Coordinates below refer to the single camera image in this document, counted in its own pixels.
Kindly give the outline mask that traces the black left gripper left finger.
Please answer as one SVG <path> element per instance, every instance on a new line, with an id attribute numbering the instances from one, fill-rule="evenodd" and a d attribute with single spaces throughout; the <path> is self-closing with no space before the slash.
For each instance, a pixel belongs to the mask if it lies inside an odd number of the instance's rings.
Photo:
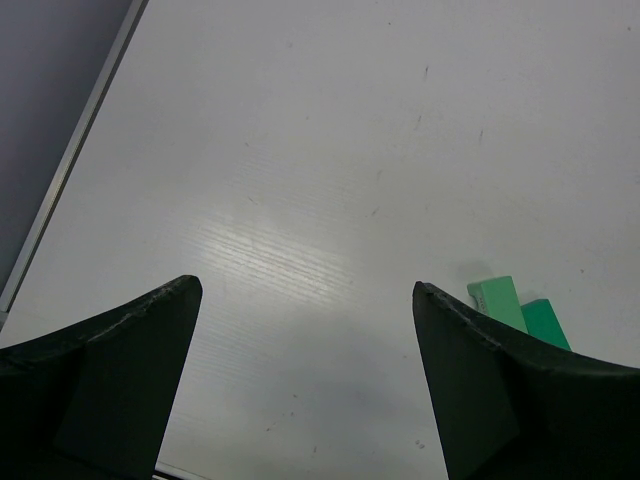
<path id="1" fill-rule="evenodd" d="M 183 275 L 2 348 L 2 478 L 152 478 L 201 299 Z"/>

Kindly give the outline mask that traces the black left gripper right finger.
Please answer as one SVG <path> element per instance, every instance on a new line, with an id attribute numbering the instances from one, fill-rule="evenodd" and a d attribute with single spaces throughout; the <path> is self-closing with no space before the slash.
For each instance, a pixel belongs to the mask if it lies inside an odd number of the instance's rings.
<path id="1" fill-rule="evenodd" d="M 635 479 L 639 372 L 487 317 L 429 283 L 412 311 L 452 479 Z"/>

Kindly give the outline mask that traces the dark green wood block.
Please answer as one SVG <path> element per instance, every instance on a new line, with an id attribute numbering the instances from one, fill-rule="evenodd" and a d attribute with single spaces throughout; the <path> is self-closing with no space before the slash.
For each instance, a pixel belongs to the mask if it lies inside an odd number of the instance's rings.
<path id="1" fill-rule="evenodd" d="M 537 299 L 521 306 L 527 332 L 538 340 L 570 351 L 571 347 L 548 299 Z"/>

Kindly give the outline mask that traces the light green long block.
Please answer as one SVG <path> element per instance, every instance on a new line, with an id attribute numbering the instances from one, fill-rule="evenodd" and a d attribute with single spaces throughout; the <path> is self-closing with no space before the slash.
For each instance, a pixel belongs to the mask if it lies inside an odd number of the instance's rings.
<path id="1" fill-rule="evenodd" d="M 467 291 L 480 313 L 523 333 L 528 332 L 511 276 L 470 283 Z"/>

